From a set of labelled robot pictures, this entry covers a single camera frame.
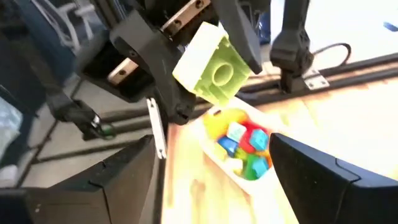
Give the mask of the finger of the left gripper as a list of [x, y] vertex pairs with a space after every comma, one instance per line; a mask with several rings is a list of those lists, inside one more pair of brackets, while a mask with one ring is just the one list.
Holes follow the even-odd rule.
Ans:
[[115, 48], [154, 78], [157, 98], [169, 121], [184, 125], [190, 119], [196, 97], [174, 79], [172, 72], [182, 53], [153, 27], [139, 11], [121, 21], [109, 36]]
[[261, 73], [259, 40], [238, 0], [213, 0], [213, 7], [238, 54], [255, 74]]

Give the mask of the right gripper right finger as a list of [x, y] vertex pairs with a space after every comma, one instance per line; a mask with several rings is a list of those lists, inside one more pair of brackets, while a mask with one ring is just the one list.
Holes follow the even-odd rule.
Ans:
[[398, 224], [398, 181], [281, 133], [269, 150], [300, 224]]

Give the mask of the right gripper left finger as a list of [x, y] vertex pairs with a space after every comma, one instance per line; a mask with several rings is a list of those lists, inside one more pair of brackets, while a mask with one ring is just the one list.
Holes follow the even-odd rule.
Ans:
[[155, 146], [144, 136], [48, 188], [0, 189], [0, 224], [148, 224]]

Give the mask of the lime green toy block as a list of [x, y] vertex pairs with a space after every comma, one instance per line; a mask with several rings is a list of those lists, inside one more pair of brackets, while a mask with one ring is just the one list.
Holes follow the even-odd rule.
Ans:
[[252, 74], [220, 27], [202, 22], [172, 75], [190, 93], [224, 106]]

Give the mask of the orange curved toy block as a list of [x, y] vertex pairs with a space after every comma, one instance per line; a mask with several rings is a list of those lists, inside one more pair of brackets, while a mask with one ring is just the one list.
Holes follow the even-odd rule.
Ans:
[[210, 138], [219, 139], [226, 135], [230, 123], [242, 123], [248, 118], [249, 116], [244, 110], [229, 108], [205, 114], [203, 116], [203, 124]]

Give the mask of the teal toy block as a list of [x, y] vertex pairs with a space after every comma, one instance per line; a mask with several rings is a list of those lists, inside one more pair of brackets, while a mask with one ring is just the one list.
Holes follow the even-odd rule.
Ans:
[[262, 177], [269, 169], [267, 160], [263, 157], [255, 159], [251, 167], [257, 179]]

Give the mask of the red large toy block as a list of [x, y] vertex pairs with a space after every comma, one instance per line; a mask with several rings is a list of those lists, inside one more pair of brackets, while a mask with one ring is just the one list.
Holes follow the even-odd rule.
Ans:
[[251, 133], [254, 129], [261, 129], [264, 132], [266, 132], [266, 134], [270, 135], [270, 132], [268, 129], [264, 128], [263, 126], [260, 126], [257, 123], [254, 123], [252, 121], [245, 121], [243, 123], [243, 126], [245, 126], [247, 128], [246, 132], [244, 133], [243, 137], [241, 138], [240, 142], [239, 142], [239, 146], [241, 149], [243, 149], [245, 152], [247, 153], [255, 153], [255, 152], [261, 152], [261, 151], [257, 151], [255, 150], [249, 143], [250, 137], [251, 137]]

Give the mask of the dark blue toy block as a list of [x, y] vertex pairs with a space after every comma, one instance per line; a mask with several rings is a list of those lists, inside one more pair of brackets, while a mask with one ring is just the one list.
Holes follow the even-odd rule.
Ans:
[[239, 144], [228, 138], [227, 136], [223, 136], [217, 140], [217, 143], [227, 152], [229, 157], [234, 157], [236, 149], [238, 148]]

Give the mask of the grey chair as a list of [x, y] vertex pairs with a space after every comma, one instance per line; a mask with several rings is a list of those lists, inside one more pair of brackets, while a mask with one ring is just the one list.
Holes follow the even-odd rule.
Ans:
[[93, 38], [94, 32], [89, 20], [94, 11], [93, 5], [82, 6], [72, 0], [57, 7], [50, 0], [30, 1], [55, 31], [60, 44], [74, 54], [80, 50], [82, 43]]

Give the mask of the person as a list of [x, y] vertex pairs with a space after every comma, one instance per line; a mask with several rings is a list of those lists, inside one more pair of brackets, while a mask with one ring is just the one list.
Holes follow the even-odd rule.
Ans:
[[0, 31], [0, 96], [11, 101], [23, 115], [34, 116], [46, 103], [53, 117], [77, 126], [95, 127], [100, 117], [86, 103], [70, 98], [63, 85], [72, 75], [78, 75], [76, 57], [58, 53], [55, 68], [41, 50], [51, 44], [48, 37], [38, 39], [33, 34], [21, 38]]

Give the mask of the white flat bracket strip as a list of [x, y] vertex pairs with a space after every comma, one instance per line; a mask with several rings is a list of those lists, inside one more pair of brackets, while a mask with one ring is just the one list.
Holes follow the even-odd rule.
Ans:
[[164, 136], [164, 129], [160, 117], [159, 107], [154, 98], [147, 98], [147, 108], [149, 111], [150, 123], [152, 126], [152, 133], [155, 139], [155, 148], [159, 159], [166, 159], [166, 141]]

